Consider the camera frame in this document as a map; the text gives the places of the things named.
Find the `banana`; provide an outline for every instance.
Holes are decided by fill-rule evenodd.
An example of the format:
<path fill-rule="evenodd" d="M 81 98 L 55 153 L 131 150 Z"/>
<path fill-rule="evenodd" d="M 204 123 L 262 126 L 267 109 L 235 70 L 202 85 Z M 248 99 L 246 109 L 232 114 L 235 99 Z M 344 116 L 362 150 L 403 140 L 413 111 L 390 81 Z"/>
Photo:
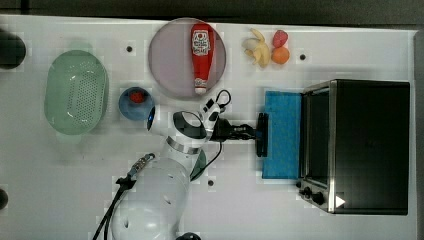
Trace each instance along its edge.
<path fill-rule="evenodd" d="M 262 68 L 266 67 L 271 59 L 271 52 L 265 43 L 265 38 L 258 30 L 251 28 L 250 31 L 256 38 L 249 38 L 243 41 L 244 53 L 255 59 L 253 64 L 258 63 Z"/>

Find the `bottle label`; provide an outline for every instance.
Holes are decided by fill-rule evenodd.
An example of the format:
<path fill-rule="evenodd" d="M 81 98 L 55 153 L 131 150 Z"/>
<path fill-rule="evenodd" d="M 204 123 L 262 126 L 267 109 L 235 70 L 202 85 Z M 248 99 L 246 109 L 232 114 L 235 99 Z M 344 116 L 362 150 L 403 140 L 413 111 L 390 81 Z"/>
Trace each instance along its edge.
<path fill-rule="evenodd" d="M 207 81 L 201 78 L 194 79 L 194 87 L 196 88 L 206 88 L 206 84 L 207 84 Z"/>
<path fill-rule="evenodd" d="M 193 54 L 197 56 L 208 55 L 208 51 L 211 49 L 207 30 L 195 30 L 191 43 Z"/>

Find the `red ketchup bottle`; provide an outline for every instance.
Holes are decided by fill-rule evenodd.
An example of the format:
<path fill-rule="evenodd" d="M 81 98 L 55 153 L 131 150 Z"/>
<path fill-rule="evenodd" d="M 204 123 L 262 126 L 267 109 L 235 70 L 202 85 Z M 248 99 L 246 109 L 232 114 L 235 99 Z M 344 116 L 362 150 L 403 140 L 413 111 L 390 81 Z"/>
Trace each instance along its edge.
<path fill-rule="evenodd" d="M 206 93 L 209 71 L 215 48 L 215 36 L 211 26 L 196 23 L 191 28 L 191 56 L 194 70 L 194 88 L 199 95 Z"/>

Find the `blue bowl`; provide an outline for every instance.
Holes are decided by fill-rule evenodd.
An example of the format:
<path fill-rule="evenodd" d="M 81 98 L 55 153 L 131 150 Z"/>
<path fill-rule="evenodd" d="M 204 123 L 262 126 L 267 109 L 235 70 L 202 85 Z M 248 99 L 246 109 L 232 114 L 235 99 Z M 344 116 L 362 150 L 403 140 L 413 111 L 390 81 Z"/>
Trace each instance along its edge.
<path fill-rule="evenodd" d="M 144 96 L 142 103 L 134 103 L 130 99 L 130 93 L 133 91 L 141 91 Z M 152 96 L 149 92 L 140 87 L 132 87 L 125 90 L 119 98 L 119 111 L 126 118 L 133 121 L 144 121 L 147 120 L 150 114 L 150 110 L 155 106 Z"/>

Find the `oven control knob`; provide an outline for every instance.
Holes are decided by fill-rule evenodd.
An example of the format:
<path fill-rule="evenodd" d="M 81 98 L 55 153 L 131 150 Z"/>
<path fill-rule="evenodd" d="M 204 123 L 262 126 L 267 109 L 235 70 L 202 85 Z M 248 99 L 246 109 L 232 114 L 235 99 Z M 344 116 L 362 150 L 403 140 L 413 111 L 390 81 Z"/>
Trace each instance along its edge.
<path fill-rule="evenodd" d="M 314 193 L 312 194 L 312 201 L 318 205 L 322 205 L 324 203 L 324 195 L 321 192 Z"/>
<path fill-rule="evenodd" d="M 306 199 L 309 199 L 311 197 L 312 190 L 309 187 L 305 187 L 303 190 L 300 190 L 299 193 Z"/>

